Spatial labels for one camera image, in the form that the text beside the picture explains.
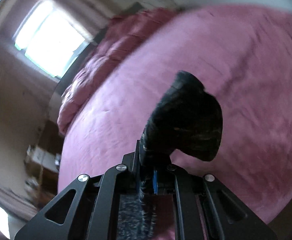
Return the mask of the dark leaf-print pants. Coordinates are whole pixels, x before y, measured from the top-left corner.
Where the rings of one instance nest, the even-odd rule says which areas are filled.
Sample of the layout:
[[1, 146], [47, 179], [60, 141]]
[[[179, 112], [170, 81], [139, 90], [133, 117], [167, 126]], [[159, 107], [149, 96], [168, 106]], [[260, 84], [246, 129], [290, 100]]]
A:
[[171, 164], [179, 150], [212, 161], [222, 137], [222, 111], [197, 77], [179, 71], [151, 113], [139, 143], [139, 190], [120, 201], [117, 239], [151, 239], [156, 224], [154, 171]]

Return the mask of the cluttered side table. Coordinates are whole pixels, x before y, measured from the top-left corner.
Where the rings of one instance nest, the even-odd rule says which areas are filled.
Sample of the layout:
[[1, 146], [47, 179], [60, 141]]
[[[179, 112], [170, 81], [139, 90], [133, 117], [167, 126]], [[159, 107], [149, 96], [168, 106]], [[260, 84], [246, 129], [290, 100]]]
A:
[[60, 135], [57, 124], [48, 120], [37, 144], [27, 149], [24, 189], [30, 203], [37, 209], [43, 208], [57, 195], [63, 142], [64, 137]]

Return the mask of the pink bed sheet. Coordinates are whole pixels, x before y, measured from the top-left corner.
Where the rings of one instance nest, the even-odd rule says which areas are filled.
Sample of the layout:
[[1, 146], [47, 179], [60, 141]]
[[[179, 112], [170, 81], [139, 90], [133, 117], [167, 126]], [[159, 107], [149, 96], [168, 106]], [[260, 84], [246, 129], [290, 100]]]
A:
[[292, 198], [292, 13], [114, 18], [66, 89], [58, 190], [78, 239], [275, 239]]

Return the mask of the bright window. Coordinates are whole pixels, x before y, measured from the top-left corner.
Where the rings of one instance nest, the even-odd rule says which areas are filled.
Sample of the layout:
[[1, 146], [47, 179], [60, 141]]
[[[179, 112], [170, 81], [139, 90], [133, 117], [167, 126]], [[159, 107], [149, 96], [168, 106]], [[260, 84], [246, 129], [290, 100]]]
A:
[[40, 0], [14, 35], [14, 46], [43, 72], [61, 79], [92, 35], [52, 0]]

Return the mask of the pink quilted comforter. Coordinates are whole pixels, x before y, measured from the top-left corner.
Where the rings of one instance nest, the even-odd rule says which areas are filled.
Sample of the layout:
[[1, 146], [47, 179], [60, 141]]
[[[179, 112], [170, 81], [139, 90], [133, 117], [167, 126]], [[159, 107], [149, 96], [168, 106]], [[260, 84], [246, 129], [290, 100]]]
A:
[[57, 125], [66, 135], [81, 106], [93, 95], [109, 74], [153, 33], [177, 15], [166, 8], [143, 10], [111, 19], [105, 37], [92, 51], [83, 68], [62, 95]]

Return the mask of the dark bed headboard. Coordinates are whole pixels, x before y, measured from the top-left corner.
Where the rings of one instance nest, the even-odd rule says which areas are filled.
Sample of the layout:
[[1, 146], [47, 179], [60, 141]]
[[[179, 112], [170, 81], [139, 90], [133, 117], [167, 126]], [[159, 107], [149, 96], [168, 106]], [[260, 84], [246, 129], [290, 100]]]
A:
[[[141, 5], [140, 2], [134, 2], [127, 9], [121, 11], [119, 15], [115, 15], [111, 19], [119, 16], [136, 14], [137, 12], [143, 9], [144, 7]], [[108, 20], [106, 25], [102, 29], [100, 29], [100, 31], [94, 36], [92, 42], [90, 42], [88, 46], [86, 46], [86, 48], [81, 53], [79, 53], [79, 56], [73, 61], [73, 63], [70, 65], [64, 76], [58, 82], [52, 97], [61, 96], [66, 90], [66, 88], [71, 84], [71, 81], [73, 80], [75, 75], [86, 64], [90, 54], [93, 53], [95, 48], [101, 43], [101, 41], [105, 37], [111, 19]]]

